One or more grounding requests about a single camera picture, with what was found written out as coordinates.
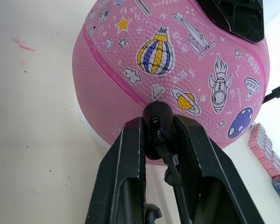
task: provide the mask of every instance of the clamp jaw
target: clamp jaw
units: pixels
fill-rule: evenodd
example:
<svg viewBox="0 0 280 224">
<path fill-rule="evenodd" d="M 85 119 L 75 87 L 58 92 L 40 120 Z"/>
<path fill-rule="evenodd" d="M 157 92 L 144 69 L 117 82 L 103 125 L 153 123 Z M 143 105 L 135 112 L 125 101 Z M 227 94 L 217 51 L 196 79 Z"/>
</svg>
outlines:
<svg viewBox="0 0 280 224">
<path fill-rule="evenodd" d="M 163 159 L 181 224 L 263 224 L 231 159 L 195 120 L 161 102 L 127 122 L 100 163 L 85 224 L 153 224 L 145 156 Z"/>
</svg>

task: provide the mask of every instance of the brick stack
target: brick stack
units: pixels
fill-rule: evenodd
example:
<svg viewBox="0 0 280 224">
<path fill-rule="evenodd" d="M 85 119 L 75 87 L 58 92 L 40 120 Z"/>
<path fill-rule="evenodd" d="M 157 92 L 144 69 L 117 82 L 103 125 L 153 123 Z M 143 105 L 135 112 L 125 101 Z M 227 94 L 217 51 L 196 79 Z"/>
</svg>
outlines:
<svg viewBox="0 0 280 224">
<path fill-rule="evenodd" d="M 280 175 L 280 158 L 273 151 L 273 143 L 261 124 L 253 126 L 248 146 L 271 177 Z"/>
</svg>

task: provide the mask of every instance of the moon sticker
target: moon sticker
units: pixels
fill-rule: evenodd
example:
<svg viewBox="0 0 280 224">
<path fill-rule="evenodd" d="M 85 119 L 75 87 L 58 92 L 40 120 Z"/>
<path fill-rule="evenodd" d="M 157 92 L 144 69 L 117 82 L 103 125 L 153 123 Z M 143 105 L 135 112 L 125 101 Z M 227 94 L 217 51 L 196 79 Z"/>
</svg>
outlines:
<svg viewBox="0 0 280 224">
<path fill-rule="evenodd" d="M 104 41 L 104 43 L 106 44 L 106 50 L 105 51 L 110 50 L 110 48 L 112 47 L 113 41 L 111 39 L 107 39 L 107 40 Z"/>
</svg>

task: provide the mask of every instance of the yellow star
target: yellow star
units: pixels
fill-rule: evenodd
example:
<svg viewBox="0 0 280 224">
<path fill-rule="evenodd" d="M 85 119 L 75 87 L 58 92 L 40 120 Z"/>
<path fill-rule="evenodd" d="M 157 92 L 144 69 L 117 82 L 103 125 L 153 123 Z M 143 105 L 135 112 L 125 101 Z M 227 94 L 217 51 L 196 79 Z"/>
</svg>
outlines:
<svg viewBox="0 0 280 224">
<path fill-rule="evenodd" d="M 117 34 L 119 34 L 122 30 L 128 31 L 128 25 L 129 25 L 130 21 L 131 20 L 126 20 L 123 16 L 121 18 L 121 21 L 119 23 L 115 24 L 115 26 L 117 27 Z"/>
</svg>

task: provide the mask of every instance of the ufo sticker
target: ufo sticker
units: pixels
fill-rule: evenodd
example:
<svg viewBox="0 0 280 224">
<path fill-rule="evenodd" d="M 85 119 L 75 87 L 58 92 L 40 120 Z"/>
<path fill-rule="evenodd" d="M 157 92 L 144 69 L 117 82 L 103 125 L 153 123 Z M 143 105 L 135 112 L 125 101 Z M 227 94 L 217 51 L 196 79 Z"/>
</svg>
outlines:
<svg viewBox="0 0 280 224">
<path fill-rule="evenodd" d="M 259 92 L 260 87 L 259 83 L 253 78 L 246 78 L 245 79 L 245 86 L 247 89 L 247 100 L 250 100 L 253 95 Z"/>
<path fill-rule="evenodd" d="M 177 100 L 177 105 L 184 111 L 190 114 L 199 115 L 200 108 L 195 102 L 193 94 L 184 92 L 183 90 L 173 87 L 171 89 L 172 96 Z"/>
<path fill-rule="evenodd" d="M 253 117 L 252 107 L 246 107 L 243 109 L 233 120 L 227 136 L 230 139 L 238 137 L 242 132 L 244 132 L 249 124 L 251 123 Z"/>
</svg>

